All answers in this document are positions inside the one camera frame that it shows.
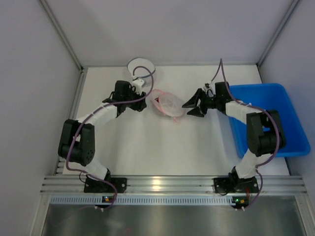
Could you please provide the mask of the pink trimmed mesh laundry bag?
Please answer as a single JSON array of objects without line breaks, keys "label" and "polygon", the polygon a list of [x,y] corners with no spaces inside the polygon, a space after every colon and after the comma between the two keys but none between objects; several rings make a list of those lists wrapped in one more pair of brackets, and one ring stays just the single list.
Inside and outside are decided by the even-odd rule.
[{"label": "pink trimmed mesh laundry bag", "polygon": [[[159,103],[154,101],[155,98],[159,98]],[[172,93],[153,89],[150,100],[164,117],[171,118],[174,123],[177,122],[177,118],[183,116],[185,113],[184,108],[182,108],[184,101]]]}]

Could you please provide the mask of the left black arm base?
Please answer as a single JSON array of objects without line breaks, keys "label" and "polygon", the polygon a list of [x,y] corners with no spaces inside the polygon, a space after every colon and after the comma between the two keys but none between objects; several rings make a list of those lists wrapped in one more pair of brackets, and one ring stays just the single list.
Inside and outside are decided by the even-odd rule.
[{"label": "left black arm base", "polygon": [[125,177],[111,177],[110,174],[106,175],[105,180],[108,183],[104,183],[103,181],[96,180],[91,178],[90,176],[86,177],[84,181],[84,193],[115,193],[115,189],[117,193],[124,193],[127,187],[127,178]]}]

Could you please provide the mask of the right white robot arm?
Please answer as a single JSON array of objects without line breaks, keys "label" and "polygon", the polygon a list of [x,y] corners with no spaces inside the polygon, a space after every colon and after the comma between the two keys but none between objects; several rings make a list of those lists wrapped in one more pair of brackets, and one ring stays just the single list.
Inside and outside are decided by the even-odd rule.
[{"label": "right white robot arm", "polygon": [[250,179],[255,176],[258,167],[269,163],[286,145],[280,114],[277,110],[267,111],[237,100],[227,82],[215,83],[215,93],[210,95],[210,91],[210,85],[206,84],[182,107],[190,108],[188,115],[200,118],[209,109],[216,109],[246,125],[248,149],[229,175],[237,180]]}]

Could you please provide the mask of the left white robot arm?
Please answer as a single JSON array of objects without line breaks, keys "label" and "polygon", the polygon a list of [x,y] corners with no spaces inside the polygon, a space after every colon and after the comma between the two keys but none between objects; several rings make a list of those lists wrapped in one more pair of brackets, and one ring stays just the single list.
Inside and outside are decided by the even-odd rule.
[{"label": "left white robot arm", "polygon": [[141,82],[117,81],[114,91],[96,109],[79,119],[67,119],[64,122],[58,156],[65,159],[66,169],[82,172],[98,181],[104,181],[110,176],[109,169],[98,160],[95,134],[127,108],[141,112],[147,107],[148,94],[142,90]]}]

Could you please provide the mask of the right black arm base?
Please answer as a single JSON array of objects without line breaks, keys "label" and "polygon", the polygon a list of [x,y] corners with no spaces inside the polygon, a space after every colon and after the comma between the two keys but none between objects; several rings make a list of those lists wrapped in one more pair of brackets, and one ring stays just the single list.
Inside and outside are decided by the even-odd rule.
[{"label": "right black arm base", "polygon": [[255,177],[239,178],[234,167],[228,176],[214,178],[215,193],[225,196],[229,193],[258,193],[258,183]]}]

